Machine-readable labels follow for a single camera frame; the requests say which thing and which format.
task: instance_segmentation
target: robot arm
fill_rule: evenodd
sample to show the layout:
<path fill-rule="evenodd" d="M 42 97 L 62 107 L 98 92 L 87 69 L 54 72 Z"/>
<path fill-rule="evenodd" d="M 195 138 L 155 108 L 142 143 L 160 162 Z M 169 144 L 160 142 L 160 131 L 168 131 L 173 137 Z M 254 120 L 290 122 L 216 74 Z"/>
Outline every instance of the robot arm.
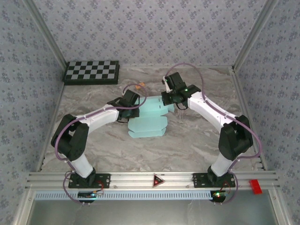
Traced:
<path fill-rule="evenodd" d="M 104 111 L 101 113 L 95 114 L 96 111 L 101 110 L 97 109 L 85 115 L 79 115 L 75 117 L 71 114 L 68 114 L 62 118 L 51 140 L 51 145 L 53 147 L 55 146 L 58 135 L 68 123 L 77 118 L 84 117 L 83 120 L 74 123 L 63 133 L 61 139 L 59 140 L 58 152 L 64 155 L 69 160 L 69 162 L 75 168 L 76 173 L 87 184 L 87 186 L 90 186 L 91 183 L 94 182 L 96 174 L 95 169 L 88 162 L 84 154 L 88 134 L 107 123 L 138 117 L 138 108 L 129 110 L 117 108 L 109 110 L 105 109 L 110 107 L 135 106 L 135 102 L 137 99 L 139 99 L 139 97 L 140 96 L 138 94 L 127 90 L 123 97 L 116 98 L 115 100 L 108 102 L 104 107 L 102 107 L 101 109 L 103 109 Z"/>
<path fill-rule="evenodd" d="M 253 139 L 245 128 L 212 109 L 207 101 L 224 114 L 236 118 L 248 127 L 250 127 L 249 120 L 244 115 L 237 117 L 227 112 L 207 97 L 204 100 L 201 90 L 194 85 L 187 87 L 179 73 L 164 77 L 163 83 L 166 85 L 166 91 L 161 93 L 164 105 L 182 103 L 186 108 L 201 114 L 220 133 L 218 145 L 220 153 L 215 163 L 208 168 L 208 177 L 211 183 L 223 182 L 222 177 L 235 159 L 253 145 Z"/>

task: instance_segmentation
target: black and white checkerboard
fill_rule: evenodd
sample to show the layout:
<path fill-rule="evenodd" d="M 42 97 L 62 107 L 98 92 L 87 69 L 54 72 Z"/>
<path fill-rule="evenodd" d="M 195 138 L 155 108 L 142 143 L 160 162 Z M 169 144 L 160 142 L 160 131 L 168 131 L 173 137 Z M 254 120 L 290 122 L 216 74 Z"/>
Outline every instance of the black and white checkerboard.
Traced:
<path fill-rule="evenodd" d="M 69 62 L 65 85 L 117 84 L 119 61 Z"/>

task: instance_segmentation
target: red triangle sticker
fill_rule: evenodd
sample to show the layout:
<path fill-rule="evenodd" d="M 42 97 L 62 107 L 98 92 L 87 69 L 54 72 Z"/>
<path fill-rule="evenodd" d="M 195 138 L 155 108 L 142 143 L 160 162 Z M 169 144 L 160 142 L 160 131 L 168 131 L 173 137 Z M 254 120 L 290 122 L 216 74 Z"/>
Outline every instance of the red triangle sticker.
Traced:
<path fill-rule="evenodd" d="M 160 185 L 164 183 L 165 181 L 158 177 L 156 174 L 154 175 L 154 180 L 153 180 L 153 187 L 156 187 L 157 185 Z"/>

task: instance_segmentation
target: wall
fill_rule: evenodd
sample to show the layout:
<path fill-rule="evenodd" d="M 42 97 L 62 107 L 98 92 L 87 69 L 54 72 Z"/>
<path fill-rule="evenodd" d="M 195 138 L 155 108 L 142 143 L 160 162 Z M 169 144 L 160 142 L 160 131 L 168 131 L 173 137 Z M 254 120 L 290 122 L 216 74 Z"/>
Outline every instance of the wall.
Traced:
<path fill-rule="evenodd" d="M 36 169 L 62 70 L 21 0 L 0 3 L 0 224 L 10 224 Z"/>
<path fill-rule="evenodd" d="M 295 224 L 300 224 L 300 2 L 280 0 L 239 71 L 264 142 L 278 170 Z"/>
<path fill-rule="evenodd" d="M 67 61 L 231 65 L 265 0 L 35 0 Z"/>

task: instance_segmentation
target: gray marble table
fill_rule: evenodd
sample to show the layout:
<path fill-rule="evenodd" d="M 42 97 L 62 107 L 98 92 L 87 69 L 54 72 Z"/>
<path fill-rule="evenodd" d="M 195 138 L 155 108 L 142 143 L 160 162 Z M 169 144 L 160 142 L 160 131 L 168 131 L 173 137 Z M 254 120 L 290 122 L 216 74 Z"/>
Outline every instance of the gray marble table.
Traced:
<path fill-rule="evenodd" d="M 187 85 L 201 87 L 194 69 L 178 68 Z M 161 83 L 166 68 L 120 69 L 118 85 L 66 86 L 55 119 L 56 130 L 65 114 L 82 115 L 121 96 L 122 89 L 130 83 L 144 82 L 149 96 L 160 95 L 165 90 Z M 240 106 L 228 70 L 202 68 L 206 95 L 227 111 L 240 115 Z M 201 115 L 187 109 L 169 112 L 168 126 L 161 137 L 131 138 L 128 125 L 107 124 L 92 132 L 87 140 L 85 154 L 96 171 L 206 171 L 216 160 L 219 135 L 217 130 Z M 253 161 L 242 160 L 235 170 L 251 170 Z M 67 171 L 68 165 L 56 159 L 54 148 L 48 145 L 43 171 Z"/>

